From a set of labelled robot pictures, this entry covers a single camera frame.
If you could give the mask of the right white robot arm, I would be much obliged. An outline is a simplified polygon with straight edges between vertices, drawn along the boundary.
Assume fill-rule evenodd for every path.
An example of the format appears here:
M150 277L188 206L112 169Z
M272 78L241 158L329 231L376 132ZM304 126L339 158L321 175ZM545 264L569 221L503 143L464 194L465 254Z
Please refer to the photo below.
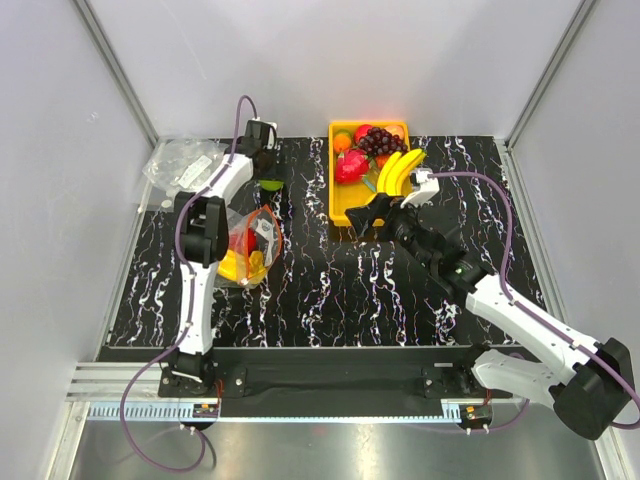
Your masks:
M376 221L382 241L403 248L423 269L429 286L459 307L497 326L533 355L508 356L474 345L454 365L454 384L466 396L508 392L553 410L577 435L597 440L637 403L629 349L611 338L599 342L563 324L492 273L459 240L454 214L377 194L346 216L359 237Z

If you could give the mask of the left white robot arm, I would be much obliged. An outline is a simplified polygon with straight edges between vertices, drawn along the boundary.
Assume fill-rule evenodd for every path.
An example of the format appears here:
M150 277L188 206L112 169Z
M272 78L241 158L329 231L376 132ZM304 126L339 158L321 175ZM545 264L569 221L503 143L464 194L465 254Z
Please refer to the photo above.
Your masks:
M170 374L196 396L208 394L216 382L211 310L218 267L230 246L227 205L246 183L277 171L276 143L276 123L249 120L202 189L176 197L174 246L182 298L178 337L167 363Z

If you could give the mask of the green apple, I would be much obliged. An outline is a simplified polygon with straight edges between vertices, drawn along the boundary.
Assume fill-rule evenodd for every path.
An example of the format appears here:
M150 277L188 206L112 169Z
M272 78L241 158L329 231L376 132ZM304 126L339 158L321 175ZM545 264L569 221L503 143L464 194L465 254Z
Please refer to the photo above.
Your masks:
M260 180L259 185L265 191L275 192L283 187L283 182L278 180Z

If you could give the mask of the yellow mango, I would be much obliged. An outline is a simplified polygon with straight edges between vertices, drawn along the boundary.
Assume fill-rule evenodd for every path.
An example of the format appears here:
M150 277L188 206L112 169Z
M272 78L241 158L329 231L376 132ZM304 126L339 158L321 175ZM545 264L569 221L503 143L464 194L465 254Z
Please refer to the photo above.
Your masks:
M258 276L267 271L264 263L264 255L260 250L255 250L248 257L248 274L250 277Z

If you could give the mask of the clear zip bag orange zipper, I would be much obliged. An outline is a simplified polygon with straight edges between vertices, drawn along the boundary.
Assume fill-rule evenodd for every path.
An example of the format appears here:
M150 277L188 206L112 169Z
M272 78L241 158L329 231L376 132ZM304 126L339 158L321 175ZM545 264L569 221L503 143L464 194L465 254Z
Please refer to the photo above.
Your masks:
M282 233L269 206L240 215L232 211L228 218L229 247L219 263L214 286L253 289L266 279L279 257Z

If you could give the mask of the red apple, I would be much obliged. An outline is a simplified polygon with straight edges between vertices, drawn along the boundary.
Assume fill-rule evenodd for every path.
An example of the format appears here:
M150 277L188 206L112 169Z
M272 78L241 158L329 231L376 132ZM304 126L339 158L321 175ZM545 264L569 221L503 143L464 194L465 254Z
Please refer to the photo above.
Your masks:
M248 255L258 249L256 232L252 228L240 230L235 234L234 250L238 253L246 252Z

